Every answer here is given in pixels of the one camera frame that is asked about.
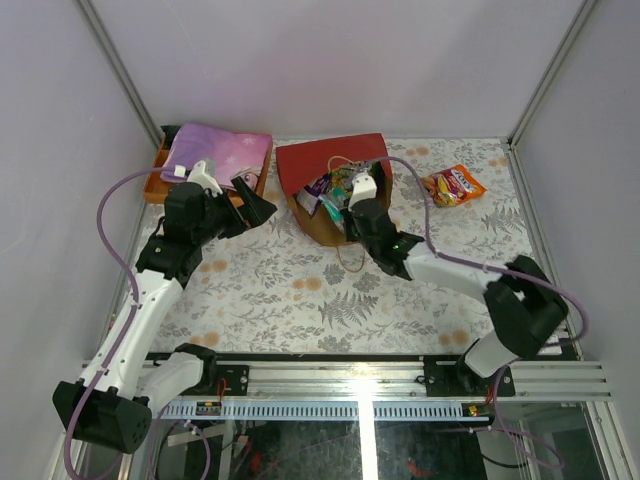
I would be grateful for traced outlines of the green yellow candy bag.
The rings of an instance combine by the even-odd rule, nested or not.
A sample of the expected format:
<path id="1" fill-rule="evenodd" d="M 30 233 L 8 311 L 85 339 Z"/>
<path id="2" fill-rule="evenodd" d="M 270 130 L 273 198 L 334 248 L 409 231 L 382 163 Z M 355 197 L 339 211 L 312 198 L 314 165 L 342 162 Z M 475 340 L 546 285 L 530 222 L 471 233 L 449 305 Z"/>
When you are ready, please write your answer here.
<path id="1" fill-rule="evenodd" d="M 351 179 L 359 171 L 370 171 L 370 162 L 345 163 L 329 172 L 330 185 L 343 187 L 347 192 L 352 191 Z"/>

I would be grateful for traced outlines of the purple candy bag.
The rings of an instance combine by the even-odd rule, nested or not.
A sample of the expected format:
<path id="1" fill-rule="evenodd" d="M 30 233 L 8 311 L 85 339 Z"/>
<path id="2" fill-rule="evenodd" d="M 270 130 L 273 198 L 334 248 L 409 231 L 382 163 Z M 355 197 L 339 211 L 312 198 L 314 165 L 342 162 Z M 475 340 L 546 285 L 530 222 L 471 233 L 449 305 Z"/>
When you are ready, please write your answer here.
<path id="1" fill-rule="evenodd" d="M 330 185 L 331 176 L 326 174 L 305 185 L 295 194 L 297 203 L 310 217 L 315 215 L 321 204 L 320 196 L 328 192 Z"/>

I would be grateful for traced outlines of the red brown paper bag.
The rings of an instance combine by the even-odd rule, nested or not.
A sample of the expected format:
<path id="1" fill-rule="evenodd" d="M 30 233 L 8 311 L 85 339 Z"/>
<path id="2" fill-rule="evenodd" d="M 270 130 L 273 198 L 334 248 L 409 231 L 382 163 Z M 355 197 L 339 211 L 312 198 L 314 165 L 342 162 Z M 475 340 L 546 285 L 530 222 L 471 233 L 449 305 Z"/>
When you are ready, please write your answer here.
<path id="1" fill-rule="evenodd" d="M 287 206 L 304 234 L 323 247 L 355 242 L 347 221 L 352 178 L 358 170 L 372 176 L 375 199 L 387 209 L 393 173 L 383 135 L 365 133 L 295 143 L 276 148 L 276 167 Z"/>

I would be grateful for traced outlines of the orange Fox's fruits candy bag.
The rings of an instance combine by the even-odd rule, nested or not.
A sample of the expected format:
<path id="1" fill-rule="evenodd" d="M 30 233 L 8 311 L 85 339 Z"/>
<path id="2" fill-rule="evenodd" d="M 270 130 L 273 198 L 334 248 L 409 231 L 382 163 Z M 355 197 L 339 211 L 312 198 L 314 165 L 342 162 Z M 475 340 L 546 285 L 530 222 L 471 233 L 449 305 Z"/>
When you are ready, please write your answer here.
<path id="1" fill-rule="evenodd" d="M 456 207 L 486 192 L 462 164 L 422 177 L 421 182 L 438 207 Z"/>

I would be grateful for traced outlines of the teal Fox's mint candy bag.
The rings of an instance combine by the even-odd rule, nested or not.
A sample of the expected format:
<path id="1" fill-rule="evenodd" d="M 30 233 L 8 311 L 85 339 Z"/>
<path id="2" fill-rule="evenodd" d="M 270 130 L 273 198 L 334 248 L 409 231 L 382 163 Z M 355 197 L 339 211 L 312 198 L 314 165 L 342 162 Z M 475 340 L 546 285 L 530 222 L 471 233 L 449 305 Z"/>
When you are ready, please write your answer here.
<path id="1" fill-rule="evenodd" d="M 349 196 L 347 191 L 340 186 L 329 187 L 319 195 L 319 200 L 327 210 L 330 219 L 338 224 L 343 221 L 343 211 L 347 208 Z"/>

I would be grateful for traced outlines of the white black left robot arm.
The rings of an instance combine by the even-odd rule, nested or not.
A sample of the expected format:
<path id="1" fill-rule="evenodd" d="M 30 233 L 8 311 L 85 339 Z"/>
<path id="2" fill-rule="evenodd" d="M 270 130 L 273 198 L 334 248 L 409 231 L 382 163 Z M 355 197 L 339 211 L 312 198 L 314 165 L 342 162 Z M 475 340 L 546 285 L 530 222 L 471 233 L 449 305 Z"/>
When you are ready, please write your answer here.
<path id="1" fill-rule="evenodd" d="M 236 177 L 235 206 L 226 191 L 202 182 L 173 185 L 164 215 L 131 273 L 132 291 L 93 360 L 74 383 L 53 394 L 67 441 L 122 454 L 143 443 L 152 418 L 175 397 L 208 394 L 220 384 L 215 351 L 183 344 L 147 379 L 140 373 L 153 338 L 202 261 L 204 245 L 266 223 L 276 206 Z"/>

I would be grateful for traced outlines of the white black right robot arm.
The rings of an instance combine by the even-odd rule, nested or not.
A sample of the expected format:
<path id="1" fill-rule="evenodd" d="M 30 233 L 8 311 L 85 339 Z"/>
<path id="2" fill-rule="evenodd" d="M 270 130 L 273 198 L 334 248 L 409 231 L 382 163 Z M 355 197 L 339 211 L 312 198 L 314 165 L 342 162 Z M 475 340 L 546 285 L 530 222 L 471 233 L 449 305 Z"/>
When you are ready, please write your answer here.
<path id="1" fill-rule="evenodd" d="M 467 348 L 451 374 L 467 394 L 482 392 L 509 363 L 534 358 L 568 316 L 561 294 L 530 257 L 496 266 L 438 251 L 426 238 L 399 231 L 374 199 L 350 206 L 348 217 L 355 239 L 384 273 L 431 282 L 485 305 L 492 330 Z"/>

